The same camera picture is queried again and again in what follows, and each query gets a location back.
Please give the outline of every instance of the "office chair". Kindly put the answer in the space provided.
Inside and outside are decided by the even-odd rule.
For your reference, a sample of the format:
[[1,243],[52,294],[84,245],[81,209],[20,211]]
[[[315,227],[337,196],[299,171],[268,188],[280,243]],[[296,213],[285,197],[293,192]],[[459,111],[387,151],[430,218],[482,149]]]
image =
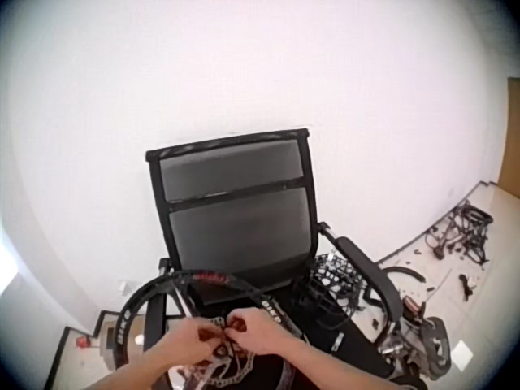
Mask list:
[[[275,316],[287,315],[312,345],[330,353],[338,332],[343,332],[334,356],[379,377],[393,373],[393,365],[379,354],[378,346],[403,314],[399,292],[350,239],[337,237],[326,223],[318,222],[308,136],[307,129],[263,132],[146,153],[169,258],[161,260],[159,278],[138,292],[139,305],[148,301],[144,349],[166,331],[165,293],[171,293],[165,287],[167,280],[175,279],[179,287],[187,278],[184,293],[206,317],[250,306],[249,298],[265,294],[279,303],[281,313],[276,310]],[[314,261],[320,234],[379,294],[386,323],[375,343],[352,321],[326,330],[294,305],[295,280]],[[242,284],[225,288],[222,279]],[[179,294],[171,296],[186,315]],[[124,324],[135,311],[126,305],[116,326],[118,366],[125,363]],[[164,376],[154,388],[171,388]]]

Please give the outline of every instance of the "tiled floor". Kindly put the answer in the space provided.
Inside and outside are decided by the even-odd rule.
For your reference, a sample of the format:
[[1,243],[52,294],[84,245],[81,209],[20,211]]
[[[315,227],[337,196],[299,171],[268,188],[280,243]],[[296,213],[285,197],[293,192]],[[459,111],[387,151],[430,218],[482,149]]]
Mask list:
[[[425,284],[407,275],[391,274],[390,278],[401,294],[419,303],[427,300],[427,316],[444,320],[452,349],[462,340],[474,355],[464,371],[453,365],[445,377],[428,381],[431,389],[482,387],[516,343],[520,330],[520,200],[493,185],[480,185],[470,201],[495,219],[486,246],[491,262],[484,268],[467,258],[461,260],[459,253],[439,261],[423,238],[383,264],[409,267],[423,274]],[[468,302],[458,279],[461,273],[470,275],[477,284]],[[367,305],[353,320],[373,339],[377,334],[372,327],[374,318],[382,322],[381,310]],[[83,388],[109,372],[99,349],[77,349],[76,336],[71,333],[67,341],[54,388]]]

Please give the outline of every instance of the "finger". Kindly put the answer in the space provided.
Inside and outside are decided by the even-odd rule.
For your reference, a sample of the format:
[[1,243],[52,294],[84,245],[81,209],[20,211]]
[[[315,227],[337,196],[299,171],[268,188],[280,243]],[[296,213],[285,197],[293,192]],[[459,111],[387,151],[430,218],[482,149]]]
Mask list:
[[224,329],[224,333],[226,333],[226,336],[229,337],[231,340],[235,341],[236,343],[240,344],[242,340],[242,332],[237,331],[236,329],[233,329],[232,327],[229,327],[227,329]]
[[234,309],[227,315],[227,321],[230,323],[237,319],[244,319],[248,311],[249,309]]
[[222,344],[222,339],[218,337],[214,337],[213,339],[209,339],[206,344],[209,345],[211,352],[215,351],[215,349]]

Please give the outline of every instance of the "wooden door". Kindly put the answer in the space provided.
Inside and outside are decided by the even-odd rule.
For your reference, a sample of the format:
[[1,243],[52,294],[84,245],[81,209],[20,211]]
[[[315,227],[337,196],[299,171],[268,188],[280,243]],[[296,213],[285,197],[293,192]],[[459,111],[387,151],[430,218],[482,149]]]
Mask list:
[[509,119],[498,186],[520,198],[520,79],[508,79]]

